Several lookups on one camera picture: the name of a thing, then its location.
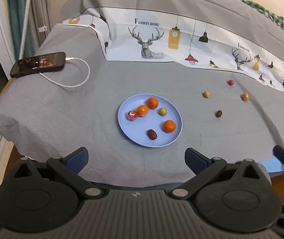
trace wooden floor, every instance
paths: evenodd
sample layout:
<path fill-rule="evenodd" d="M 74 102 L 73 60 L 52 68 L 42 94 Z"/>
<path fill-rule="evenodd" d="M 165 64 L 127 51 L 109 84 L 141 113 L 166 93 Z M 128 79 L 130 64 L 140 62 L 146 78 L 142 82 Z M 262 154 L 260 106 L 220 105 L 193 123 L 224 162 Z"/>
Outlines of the wooden floor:
<path fill-rule="evenodd" d="M 5 176 L 21 157 L 23 156 L 18 153 L 18 150 L 16 149 L 16 147 L 13 147 L 12 153 L 10 155 L 8 165 L 5 171 Z M 279 176 L 273 177 L 271 180 L 272 180 L 272 186 L 277 192 L 278 196 L 284 198 L 284 173 Z"/>

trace smartphone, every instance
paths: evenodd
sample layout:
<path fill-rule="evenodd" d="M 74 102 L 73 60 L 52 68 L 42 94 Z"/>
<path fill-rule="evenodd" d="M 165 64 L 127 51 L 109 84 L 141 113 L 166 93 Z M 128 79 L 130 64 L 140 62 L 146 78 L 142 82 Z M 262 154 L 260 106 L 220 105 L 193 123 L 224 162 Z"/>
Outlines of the smartphone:
<path fill-rule="evenodd" d="M 58 52 L 18 60 L 12 67 L 11 77 L 22 77 L 40 72 L 62 70 L 65 64 L 65 53 Z"/>

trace teal curtain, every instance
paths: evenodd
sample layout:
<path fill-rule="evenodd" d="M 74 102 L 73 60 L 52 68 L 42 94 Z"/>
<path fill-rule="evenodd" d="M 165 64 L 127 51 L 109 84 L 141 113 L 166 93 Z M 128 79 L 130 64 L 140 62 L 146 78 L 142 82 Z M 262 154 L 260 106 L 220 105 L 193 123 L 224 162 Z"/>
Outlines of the teal curtain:
<path fill-rule="evenodd" d="M 8 0 L 11 33 L 16 60 L 19 59 L 25 3 L 26 0 Z M 35 51 L 33 51 L 30 31 L 28 30 L 25 42 L 24 56 L 32 57 L 34 56 L 34 53 Z"/>

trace tangerine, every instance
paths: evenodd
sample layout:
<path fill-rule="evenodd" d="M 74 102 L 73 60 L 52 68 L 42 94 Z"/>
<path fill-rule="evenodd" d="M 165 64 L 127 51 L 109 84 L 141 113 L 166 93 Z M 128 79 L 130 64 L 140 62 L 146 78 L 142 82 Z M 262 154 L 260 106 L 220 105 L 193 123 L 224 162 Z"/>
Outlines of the tangerine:
<path fill-rule="evenodd" d="M 147 100 L 147 106 L 149 106 L 149 108 L 152 109 L 152 110 L 156 109 L 157 106 L 158 106 L 158 100 L 156 98 L 153 98 L 153 97 L 149 98 Z"/>
<path fill-rule="evenodd" d="M 163 129 L 167 133 L 171 133 L 175 130 L 176 125 L 173 120 L 167 120 L 163 123 Z"/>
<path fill-rule="evenodd" d="M 149 112 L 149 107 L 146 105 L 140 105 L 138 106 L 137 112 L 138 112 L 138 116 L 145 117 L 146 114 Z"/>

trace blue plate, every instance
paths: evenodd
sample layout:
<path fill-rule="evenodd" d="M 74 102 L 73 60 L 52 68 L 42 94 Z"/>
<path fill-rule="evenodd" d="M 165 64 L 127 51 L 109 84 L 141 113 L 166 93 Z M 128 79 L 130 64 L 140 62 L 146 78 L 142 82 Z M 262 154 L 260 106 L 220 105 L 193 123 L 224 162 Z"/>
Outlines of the blue plate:
<path fill-rule="evenodd" d="M 157 98 L 158 107 L 149 109 L 149 113 L 145 117 L 138 117 L 136 120 L 128 120 L 127 113 L 131 110 L 137 110 L 140 105 L 147 105 L 150 97 Z M 167 115 L 161 116 L 158 111 L 160 108 L 167 109 Z M 166 133 L 162 129 L 162 125 L 166 120 L 173 120 L 176 128 L 172 133 Z M 173 143 L 181 134 L 183 122 L 180 113 L 168 100 L 153 94 L 137 94 L 125 100 L 119 108 L 118 112 L 119 125 L 132 141 L 145 147 L 164 147 Z M 157 139 L 151 140 L 147 131 L 153 129 L 157 133 Z"/>

